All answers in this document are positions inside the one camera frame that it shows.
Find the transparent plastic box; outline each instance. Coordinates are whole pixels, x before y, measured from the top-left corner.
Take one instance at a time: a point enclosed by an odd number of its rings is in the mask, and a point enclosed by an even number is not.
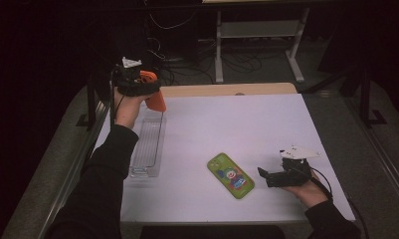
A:
[[[129,173],[131,177],[156,177],[159,175],[161,164],[165,115],[145,109],[140,117],[142,119],[139,141],[130,162]]]

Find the black sleeve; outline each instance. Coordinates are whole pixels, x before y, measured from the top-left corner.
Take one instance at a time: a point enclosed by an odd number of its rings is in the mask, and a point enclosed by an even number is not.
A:
[[[132,130],[120,125],[111,128],[84,165],[78,185],[46,238],[120,238],[122,183],[137,141]]]
[[[360,230],[346,220],[330,201],[310,208],[305,213],[316,239],[358,239]]]

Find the cartoon character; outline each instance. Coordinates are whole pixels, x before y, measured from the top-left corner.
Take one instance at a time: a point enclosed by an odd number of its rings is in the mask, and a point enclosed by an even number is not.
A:
[[[217,173],[220,177],[230,180],[229,186],[232,189],[240,190],[242,185],[246,184],[245,177],[239,173],[237,168],[227,168],[224,171],[218,170]]]

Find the orange plastic part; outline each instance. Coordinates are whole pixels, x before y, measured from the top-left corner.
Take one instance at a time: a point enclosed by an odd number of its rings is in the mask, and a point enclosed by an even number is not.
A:
[[[140,77],[148,83],[157,81],[156,75],[152,72],[140,71]],[[146,106],[157,112],[165,112],[167,110],[161,91],[154,93],[151,98],[146,100]]]

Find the green phone case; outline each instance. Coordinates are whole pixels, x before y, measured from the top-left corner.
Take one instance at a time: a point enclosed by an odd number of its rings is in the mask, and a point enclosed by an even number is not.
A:
[[[252,178],[224,152],[212,158],[207,166],[237,199],[243,198],[255,187]]]

